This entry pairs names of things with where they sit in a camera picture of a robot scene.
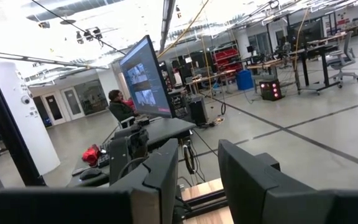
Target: white column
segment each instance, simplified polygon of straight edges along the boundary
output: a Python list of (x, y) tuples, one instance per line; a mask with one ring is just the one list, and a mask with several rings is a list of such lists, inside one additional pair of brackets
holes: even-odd
[(97, 73), (104, 95), (106, 96), (107, 101), (109, 101), (109, 92), (111, 90), (119, 90), (116, 74), (114, 74), (111, 65), (109, 65), (109, 70), (97, 70)]
[(245, 29), (240, 29), (234, 32), (234, 37), (237, 40), (237, 45), (239, 48), (239, 53), (241, 58), (247, 58), (251, 56), (251, 53), (248, 53), (247, 47), (249, 46), (248, 35)]
[[(0, 61), (0, 89), (39, 173), (54, 170), (60, 165), (59, 158), (14, 62)], [(28, 104), (22, 102), (24, 98), (29, 100)]]

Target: chair back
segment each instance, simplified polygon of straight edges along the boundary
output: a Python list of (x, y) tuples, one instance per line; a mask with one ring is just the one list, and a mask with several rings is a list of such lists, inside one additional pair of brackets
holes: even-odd
[(353, 31), (351, 31), (351, 30), (347, 32), (347, 34), (345, 36), (345, 44), (343, 47), (343, 52), (346, 55), (346, 57), (348, 57), (351, 60), (351, 62), (356, 62), (356, 60), (354, 59), (353, 50), (351, 48), (349, 48), (352, 34), (353, 34)]

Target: blue trash can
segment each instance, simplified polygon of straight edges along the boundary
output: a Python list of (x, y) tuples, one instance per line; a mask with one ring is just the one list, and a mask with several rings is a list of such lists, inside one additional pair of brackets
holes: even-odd
[(237, 87), (239, 90), (248, 90), (254, 87), (250, 70), (243, 70), (236, 75)]

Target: concrete floor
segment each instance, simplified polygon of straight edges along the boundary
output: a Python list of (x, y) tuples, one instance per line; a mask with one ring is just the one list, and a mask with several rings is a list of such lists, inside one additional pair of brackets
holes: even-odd
[[(353, 38), (351, 47), (357, 63), (346, 70), (358, 74), (358, 37)], [(322, 69), (321, 61), (308, 62), (311, 83), (323, 79)], [(292, 73), (279, 73), (281, 81), (293, 79)], [(218, 139), (228, 139), (251, 154), (271, 154), (280, 162), (282, 172), (316, 189), (358, 189), (358, 82), (345, 78), (342, 89), (334, 86), (320, 96), (311, 91), (298, 96), (294, 85), (282, 92), (286, 97), (276, 102), (263, 101), (253, 91), (225, 95), (224, 122), (196, 129), (191, 137), (206, 180), (219, 177), (214, 153)], [(216, 118), (221, 103), (205, 99), (209, 117)], [(91, 144), (102, 143), (114, 127), (107, 111), (48, 129), (62, 163), (44, 175), (48, 185), (65, 186), (78, 156)], [(179, 166), (179, 176), (200, 182), (188, 175), (184, 162)], [(0, 157), (0, 176), (6, 187), (23, 186), (9, 154)], [(187, 185), (184, 180), (178, 182)]]

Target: person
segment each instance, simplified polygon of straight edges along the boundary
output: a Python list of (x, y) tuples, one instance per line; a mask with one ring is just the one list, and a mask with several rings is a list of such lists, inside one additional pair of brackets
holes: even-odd
[(137, 112), (123, 102), (124, 96), (119, 90), (111, 90), (109, 92), (109, 110), (117, 118), (118, 121), (124, 121), (131, 116), (138, 116)]

